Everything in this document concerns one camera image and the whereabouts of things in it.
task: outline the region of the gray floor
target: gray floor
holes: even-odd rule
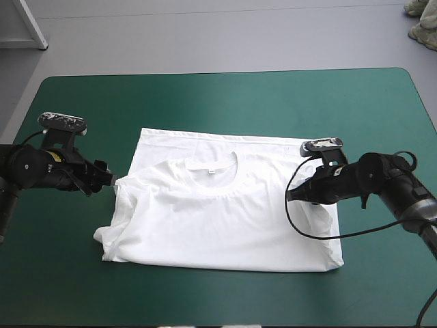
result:
[[[56,75],[401,67],[437,125],[437,52],[407,37],[403,1],[27,2],[49,48],[0,51],[0,143]]]

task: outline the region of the person's foot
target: person's foot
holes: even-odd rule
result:
[[[428,0],[410,0],[405,4],[404,10],[410,16],[420,16],[422,15]]]
[[[437,51],[437,29],[424,29],[420,24],[411,28],[408,36],[428,49]]]

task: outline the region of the neckline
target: neckline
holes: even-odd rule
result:
[[[231,182],[229,182],[227,185],[222,187],[203,186],[198,182],[196,182],[189,172],[190,170],[198,170],[198,169],[220,169],[224,167],[230,167],[231,165],[234,164],[237,165],[234,179]],[[185,181],[187,185],[190,186],[194,192],[204,195],[225,195],[227,193],[232,192],[240,182],[242,177],[242,171],[243,171],[242,167],[243,167],[242,156],[237,154],[235,151],[233,151],[230,154],[221,158],[220,160],[212,161],[212,162],[199,162],[194,159],[184,159],[182,169],[184,172]]]

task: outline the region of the t-shirt sleeve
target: t-shirt sleeve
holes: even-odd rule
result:
[[[132,219],[137,205],[137,192],[132,189],[141,189],[142,194],[150,192],[150,188],[144,184],[139,184],[133,178],[122,178],[116,181],[115,189],[115,208],[110,226],[101,227],[94,233],[94,239],[101,242],[103,246],[103,260],[111,260],[113,254],[111,250],[116,240],[122,235],[130,220]]]

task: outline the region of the white fabric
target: white fabric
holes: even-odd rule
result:
[[[437,29],[437,0],[429,0],[423,11],[420,24],[424,29]]]
[[[285,216],[302,141],[144,128],[129,174],[116,182],[111,226],[94,234],[103,260],[253,271],[341,266],[338,240],[302,237]],[[319,164],[304,166],[295,185]],[[289,208],[305,232],[338,234],[336,206]]]

